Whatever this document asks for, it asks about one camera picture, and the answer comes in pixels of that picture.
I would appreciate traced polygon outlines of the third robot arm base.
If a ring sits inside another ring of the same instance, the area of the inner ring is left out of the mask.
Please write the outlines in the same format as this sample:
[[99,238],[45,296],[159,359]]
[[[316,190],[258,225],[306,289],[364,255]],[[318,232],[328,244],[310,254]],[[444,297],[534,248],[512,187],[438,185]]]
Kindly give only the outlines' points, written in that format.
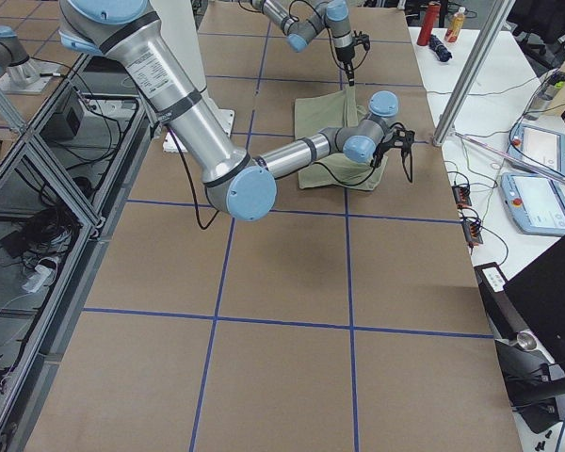
[[0,89],[8,94],[40,94],[58,63],[30,57],[13,29],[0,25]]

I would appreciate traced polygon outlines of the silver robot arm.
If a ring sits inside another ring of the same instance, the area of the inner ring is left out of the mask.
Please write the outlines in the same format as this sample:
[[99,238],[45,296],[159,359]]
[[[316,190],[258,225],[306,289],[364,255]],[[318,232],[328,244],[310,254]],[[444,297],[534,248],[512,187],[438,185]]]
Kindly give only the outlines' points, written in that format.
[[279,1],[255,0],[237,1],[247,12],[260,13],[280,28],[291,49],[300,53],[326,32],[329,38],[331,55],[335,65],[344,72],[347,83],[355,86],[355,48],[362,45],[366,53],[370,50],[370,40],[366,34],[352,29],[349,19],[349,8],[346,1],[317,1],[315,5],[309,1],[301,1],[311,11],[305,18],[292,13],[297,1],[284,6]]
[[202,169],[207,200],[238,220],[255,221],[273,207],[276,181],[331,154],[375,168],[408,133],[392,121],[398,100],[379,91],[352,127],[328,127],[279,149],[251,157],[236,146],[162,37],[162,22],[148,1],[61,1],[64,46],[119,62],[156,118],[184,144]]

